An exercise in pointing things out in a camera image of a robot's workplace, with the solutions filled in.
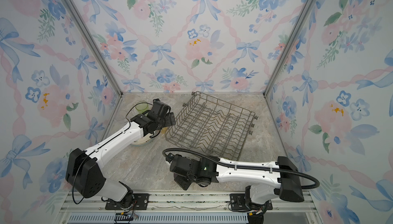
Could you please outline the amber glass tumbler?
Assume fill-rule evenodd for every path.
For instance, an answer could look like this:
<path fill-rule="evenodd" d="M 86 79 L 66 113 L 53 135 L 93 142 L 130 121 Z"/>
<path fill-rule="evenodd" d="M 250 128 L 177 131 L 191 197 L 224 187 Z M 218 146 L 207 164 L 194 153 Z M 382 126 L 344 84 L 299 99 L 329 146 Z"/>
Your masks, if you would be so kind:
<path fill-rule="evenodd" d="M 166 133 L 166 131 L 168 130 L 168 127 L 162 128 L 161 129 L 161 134 L 164 135 Z"/>

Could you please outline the green glass tumbler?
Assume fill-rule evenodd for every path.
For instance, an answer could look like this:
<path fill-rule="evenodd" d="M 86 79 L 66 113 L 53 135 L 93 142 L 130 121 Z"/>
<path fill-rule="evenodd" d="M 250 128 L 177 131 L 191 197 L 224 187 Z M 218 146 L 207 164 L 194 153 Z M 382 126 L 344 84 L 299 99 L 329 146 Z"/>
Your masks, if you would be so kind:
<path fill-rule="evenodd" d="M 136 104 L 135 108 L 138 111 L 138 113 L 144 113 L 145 111 L 148 111 L 150 107 L 150 103 L 146 101 L 139 102 Z"/>

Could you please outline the cream flamingo plate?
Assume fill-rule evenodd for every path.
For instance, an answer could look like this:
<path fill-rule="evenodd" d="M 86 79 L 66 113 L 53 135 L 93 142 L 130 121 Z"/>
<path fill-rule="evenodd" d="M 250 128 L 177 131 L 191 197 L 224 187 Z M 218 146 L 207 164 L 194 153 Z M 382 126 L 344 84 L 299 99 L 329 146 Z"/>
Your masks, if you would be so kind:
<path fill-rule="evenodd" d="M 149 142 L 151 142 L 152 140 L 154 140 L 154 135 L 150 133 L 150 134 L 146 135 L 145 137 L 132 142 L 131 146 L 136 146 L 136 147 L 144 146 L 144 145 L 148 144 Z"/>

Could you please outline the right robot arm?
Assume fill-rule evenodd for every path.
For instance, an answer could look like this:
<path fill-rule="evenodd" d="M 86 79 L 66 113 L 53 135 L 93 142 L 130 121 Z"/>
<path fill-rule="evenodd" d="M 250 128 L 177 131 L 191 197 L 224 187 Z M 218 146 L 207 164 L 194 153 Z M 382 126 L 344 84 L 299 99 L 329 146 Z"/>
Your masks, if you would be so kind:
<path fill-rule="evenodd" d="M 212 183 L 246 182 L 246 204 L 262 205 L 265 202 L 280 198 L 281 200 L 301 203 L 304 201 L 300 177 L 288 173 L 274 172 L 274 169 L 297 168 L 286 157 L 280 156 L 278 161 L 267 163 L 248 163 L 231 161 L 214 157 L 220 163 L 231 165 L 221 166 L 206 158 L 199 160 L 183 157 L 179 154 L 170 155 L 166 162 L 174 174 L 174 181 L 183 190 L 188 190 L 192 184 L 208 187 Z"/>

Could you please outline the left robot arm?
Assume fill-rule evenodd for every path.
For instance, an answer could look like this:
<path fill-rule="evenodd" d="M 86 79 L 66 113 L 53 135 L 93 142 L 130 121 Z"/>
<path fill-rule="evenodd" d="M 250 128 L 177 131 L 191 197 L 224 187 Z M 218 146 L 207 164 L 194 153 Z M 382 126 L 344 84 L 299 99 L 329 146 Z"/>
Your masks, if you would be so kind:
<path fill-rule="evenodd" d="M 127 119 L 117 132 L 85 150 L 73 150 L 68 159 L 66 181 L 83 198 L 100 196 L 115 203 L 133 202 L 133 190 L 126 184 L 108 180 L 102 173 L 105 165 L 129 145 L 141 139 L 152 139 L 163 128 L 174 126 L 175 115 L 171 107 L 154 99 L 151 109 Z"/>

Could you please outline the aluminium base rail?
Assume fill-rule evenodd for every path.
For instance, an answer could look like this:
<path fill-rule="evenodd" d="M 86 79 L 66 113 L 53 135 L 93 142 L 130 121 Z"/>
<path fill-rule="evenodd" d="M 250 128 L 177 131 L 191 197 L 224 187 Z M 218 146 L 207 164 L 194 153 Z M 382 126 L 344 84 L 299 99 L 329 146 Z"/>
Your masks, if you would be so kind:
<path fill-rule="evenodd" d="M 320 224 L 311 195 L 305 193 L 301 203 L 272 200 L 260 218 L 235 212 L 229 192 L 151 191 L 137 210 L 122 215 L 107 210 L 100 197 L 92 197 L 76 205 L 67 196 L 56 224 Z"/>

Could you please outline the aluminium left corner post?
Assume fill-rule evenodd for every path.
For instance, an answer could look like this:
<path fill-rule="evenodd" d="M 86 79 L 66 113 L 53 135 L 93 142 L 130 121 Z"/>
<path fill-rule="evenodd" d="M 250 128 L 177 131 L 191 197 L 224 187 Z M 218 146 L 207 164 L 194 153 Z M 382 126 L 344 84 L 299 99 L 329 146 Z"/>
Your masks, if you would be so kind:
<path fill-rule="evenodd" d="M 92 34 L 90 33 L 86 23 L 82 19 L 82 15 L 79 12 L 76 4 L 74 3 L 73 0 L 62 0 L 64 3 L 66 9 L 70 12 L 71 16 L 75 20 L 76 26 L 79 30 L 79 32 L 82 34 L 82 37 L 84 41 L 86 42 L 87 46 L 93 53 L 94 57 L 96 58 L 96 61 L 98 62 L 99 66 L 101 67 L 103 73 L 106 75 L 108 78 L 109 83 L 112 85 L 114 88 L 116 94 L 119 97 L 122 97 L 123 92 L 121 91 L 116 79 L 114 78 L 113 74 L 110 71 L 110 68 L 106 61 L 103 59 L 101 52 L 99 50 L 98 45 L 95 43 L 94 38 Z"/>

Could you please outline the aluminium corner post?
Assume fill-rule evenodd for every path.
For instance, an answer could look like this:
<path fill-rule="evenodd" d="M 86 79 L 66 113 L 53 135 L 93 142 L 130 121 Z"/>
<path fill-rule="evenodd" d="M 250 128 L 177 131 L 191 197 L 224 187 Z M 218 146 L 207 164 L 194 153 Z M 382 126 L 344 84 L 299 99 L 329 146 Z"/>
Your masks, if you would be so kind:
<path fill-rule="evenodd" d="M 275 66 L 272 76 L 269 79 L 269 83 L 263 92 L 264 98 L 267 99 L 270 93 L 273 90 L 275 81 L 279 75 L 279 72 L 281 68 L 284 66 L 287 57 L 289 56 L 289 53 L 292 49 L 293 46 L 295 46 L 297 39 L 303 30 L 304 24 L 306 19 L 308 18 L 310 12 L 312 11 L 312 8 L 315 6 L 316 0 L 306 0 L 302 10 L 300 11 L 300 14 L 298 16 L 298 19 L 296 20 L 296 23 L 294 24 L 294 27 L 289 35 L 288 42 L 281 54 L 281 57 L 278 59 L 277 65 Z"/>
<path fill-rule="evenodd" d="M 93 53 L 94 57 L 96 58 L 96 61 L 98 62 L 99 66 L 101 67 L 103 73 L 106 75 L 108 78 L 109 83 L 112 85 L 114 88 L 116 94 L 119 97 L 122 97 L 123 92 L 121 91 L 116 79 L 114 78 L 113 74 L 110 71 L 110 68 L 106 61 L 103 59 L 101 52 L 99 50 L 98 45 L 95 43 L 94 38 L 92 34 L 90 33 L 86 23 L 82 19 L 82 15 L 79 12 L 76 4 L 74 3 L 73 0 L 62 0 L 64 3 L 66 9 L 70 12 L 71 16 L 75 20 L 76 26 L 79 30 L 79 32 L 82 34 L 82 37 L 84 41 L 86 42 L 87 46 Z"/>

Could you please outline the aluminium right corner post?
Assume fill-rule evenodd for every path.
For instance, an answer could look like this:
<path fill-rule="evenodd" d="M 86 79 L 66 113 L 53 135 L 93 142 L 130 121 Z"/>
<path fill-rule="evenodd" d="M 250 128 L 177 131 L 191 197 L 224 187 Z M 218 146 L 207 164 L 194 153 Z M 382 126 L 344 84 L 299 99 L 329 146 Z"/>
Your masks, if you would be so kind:
<path fill-rule="evenodd" d="M 281 54 L 281 57 L 278 59 L 277 65 L 275 66 L 272 76 L 269 79 L 269 83 L 263 92 L 264 98 L 267 99 L 270 93 L 273 90 L 275 81 L 279 75 L 279 72 L 281 68 L 284 66 L 287 57 L 289 56 L 289 53 L 292 49 L 293 46 L 295 46 L 297 39 L 303 30 L 304 24 L 306 19 L 308 18 L 310 12 L 312 11 L 312 8 L 315 6 L 316 0 L 306 0 L 302 10 L 300 11 L 300 14 L 298 16 L 298 19 L 296 20 L 296 23 L 294 24 L 294 27 L 289 35 L 288 42 Z"/>

